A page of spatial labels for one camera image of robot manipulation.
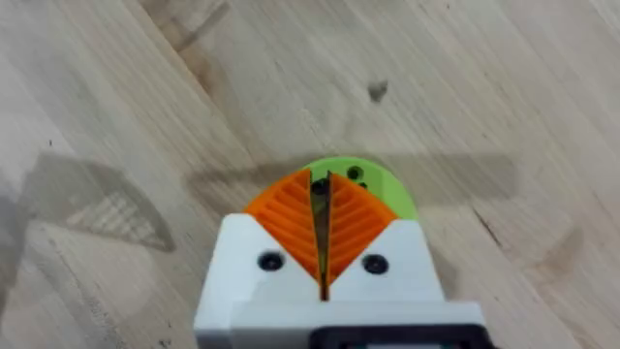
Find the screw hole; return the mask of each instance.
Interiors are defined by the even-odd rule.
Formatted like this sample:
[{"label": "screw hole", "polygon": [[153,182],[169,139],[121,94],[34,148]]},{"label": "screw hole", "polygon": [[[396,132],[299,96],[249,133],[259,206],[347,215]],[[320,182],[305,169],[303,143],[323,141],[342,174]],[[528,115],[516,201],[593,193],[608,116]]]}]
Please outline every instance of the screw hole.
[{"label": "screw hole", "polygon": [[367,255],[361,260],[361,264],[366,271],[374,275],[381,275],[389,269],[388,260],[380,254]]},{"label": "screw hole", "polygon": [[277,271],[284,266],[284,256],[280,252],[268,251],[259,256],[259,267],[264,271]]},{"label": "screw hole", "polygon": [[358,180],[364,175],[364,171],[358,166],[351,166],[347,170],[347,177],[350,180]]}]

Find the screw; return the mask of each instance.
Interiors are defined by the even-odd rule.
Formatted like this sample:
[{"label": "screw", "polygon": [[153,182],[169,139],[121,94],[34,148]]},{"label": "screw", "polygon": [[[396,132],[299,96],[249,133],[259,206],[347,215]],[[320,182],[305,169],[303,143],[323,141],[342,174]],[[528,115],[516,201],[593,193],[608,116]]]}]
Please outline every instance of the screw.
[{"label": "screw", "polygon": [[388,272],[389,263],[386,257],[380,254],[370,254],[361,260],[364,269],[371,274],[381,275]]},{"label": "screw", "polygon": [[284,256],[280,252],[264,252],[259,257],[259,267],[264,271],[277,271],[284,266]]},{"label": "screw", "polygon": [[329,183],[327,181],[327,178],[321,178],[319,180],[312,182],[312,185],[310,186],[310,190],[312,190],[312,193],[314,195],[325,195],[327,194],[328,186],[329,186]]}]

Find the wooden surface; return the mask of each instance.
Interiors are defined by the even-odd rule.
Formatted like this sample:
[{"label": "wooden surface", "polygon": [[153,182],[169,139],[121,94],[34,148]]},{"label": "wooden surface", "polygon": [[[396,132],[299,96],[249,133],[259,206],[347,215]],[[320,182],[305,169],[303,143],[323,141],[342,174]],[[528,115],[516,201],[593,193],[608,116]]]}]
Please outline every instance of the wooden surface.
[{"label": "wooden surface", "polygon": [[141,2],[0,0],[0,348],[194,347],[222,215],[331,154],[499,346],[617,347],[616,2]]}]

